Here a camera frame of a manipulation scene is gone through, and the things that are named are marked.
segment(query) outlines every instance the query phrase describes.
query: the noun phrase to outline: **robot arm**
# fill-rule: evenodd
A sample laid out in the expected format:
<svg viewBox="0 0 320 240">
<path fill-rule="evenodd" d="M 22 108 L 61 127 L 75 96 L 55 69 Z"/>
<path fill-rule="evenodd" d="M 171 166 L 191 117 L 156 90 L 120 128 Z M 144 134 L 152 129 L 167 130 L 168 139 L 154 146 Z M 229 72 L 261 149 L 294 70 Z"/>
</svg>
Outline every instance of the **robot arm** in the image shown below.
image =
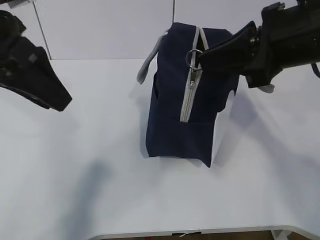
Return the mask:
<svg viewBox="0 0 320 240">
<path fill-rule="evenodd" d="M 21 36 L 25 30 L 16 16 L 0 10 L 0 87 L 45 109 L 63 111 L 72 98 L 52 69 L 44 48 Z"/>
<path fill-rule="evenodd" d="M 229 40 L 199 55 L 204 74 L 238 73 L 249 88 L 267 86 L 283 69 L 320 62 L 320 1 L 298 0 L 285 9 L 275 3 L 262 10 L 262 26 L 253 21 Z"/>
</svg>

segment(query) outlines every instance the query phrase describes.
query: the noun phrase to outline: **bag strap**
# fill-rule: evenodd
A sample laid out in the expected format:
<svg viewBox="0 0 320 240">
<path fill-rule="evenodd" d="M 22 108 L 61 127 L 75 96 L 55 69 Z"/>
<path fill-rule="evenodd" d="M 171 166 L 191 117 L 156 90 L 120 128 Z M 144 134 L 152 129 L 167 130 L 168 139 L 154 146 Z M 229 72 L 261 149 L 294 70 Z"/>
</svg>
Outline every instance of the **bag strap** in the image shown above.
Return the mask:
<svg viewBox="0 0 320 240">
<path fill-rule="evenodd" d="M 166 36 L 168 34 L 168 30 L 166 30 L 156 41 L 154 48 L 152 49 L 152 51 L 150 52 L 149 56 L 145 59 L 144 63 L 142 64 L 137 76 L 136 76 L 136 80 L 138 81 L 138 83 L 143 84 L 144 81 L 146 80 L 148 71 L 149 71 L 149 65 L 151 63 L 151 61 L 155 58 L 155 56 L 157 55 L 157 53 L 159 52 L 159 48 L 160 45 L 162 43 L 162 40 L 164 38 L 164 36 Z"/>
</svg>

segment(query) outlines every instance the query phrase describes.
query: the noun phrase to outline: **zipper pull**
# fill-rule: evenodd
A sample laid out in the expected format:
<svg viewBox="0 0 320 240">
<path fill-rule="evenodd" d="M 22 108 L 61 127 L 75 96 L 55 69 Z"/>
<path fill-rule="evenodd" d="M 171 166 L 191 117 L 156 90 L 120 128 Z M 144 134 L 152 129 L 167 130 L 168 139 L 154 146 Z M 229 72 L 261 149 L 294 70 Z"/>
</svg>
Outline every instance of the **zipper pull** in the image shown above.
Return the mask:
<svg viewBox="0 0 320 240">
<path fill-rule="evenodd" d="M 189 88 L 190 89 L 194 89 L 196 79 L 197 79 L 197 71 L 191 70 L 190 83 L 189 83 Z"/>
</svg>

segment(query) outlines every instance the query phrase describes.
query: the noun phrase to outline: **navy blue bag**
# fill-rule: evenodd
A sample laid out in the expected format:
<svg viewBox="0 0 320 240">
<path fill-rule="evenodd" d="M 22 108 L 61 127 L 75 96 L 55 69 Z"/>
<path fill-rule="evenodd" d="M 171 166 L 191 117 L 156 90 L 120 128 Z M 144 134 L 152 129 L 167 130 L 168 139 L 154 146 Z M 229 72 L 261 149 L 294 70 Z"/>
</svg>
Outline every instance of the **navy blue bag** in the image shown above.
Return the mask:
<svg viewBox="0 0 320 240">
<path fill-rule="evenodd" d="M 211 166 L 229 118 L 231 106 L 226 105 L 236 94 L 239 75 L 209 77 L 190 69 L 186 55 L 212 48 L 231 36 L 225 29 L 176 22 L 159 38 L 137 76 L 142 84 L 158 53 L 146 132 L 150 157 L 199 159 Z M 190 53 L 190 65 L 200 69 L 196 53 Z M 226 115 L 220 115 L 226 108 Z"/>
</svg>

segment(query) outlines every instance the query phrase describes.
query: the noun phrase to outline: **side pocket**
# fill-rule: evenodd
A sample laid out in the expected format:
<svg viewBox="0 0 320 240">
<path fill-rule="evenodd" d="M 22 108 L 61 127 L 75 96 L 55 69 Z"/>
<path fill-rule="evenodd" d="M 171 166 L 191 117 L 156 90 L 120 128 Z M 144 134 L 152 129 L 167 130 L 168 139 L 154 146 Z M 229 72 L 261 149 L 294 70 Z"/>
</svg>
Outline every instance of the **side pocket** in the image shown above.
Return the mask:
<svg viewBox="0 0 320 240">
<path fill-rule="evenodd" d="M 153 89 L 154 89 L 155 98 L 158 100 L 159 99 L 159 87 L 158 87 L 157 73 L 155 73 L 153 76 Z"/>
</svg>

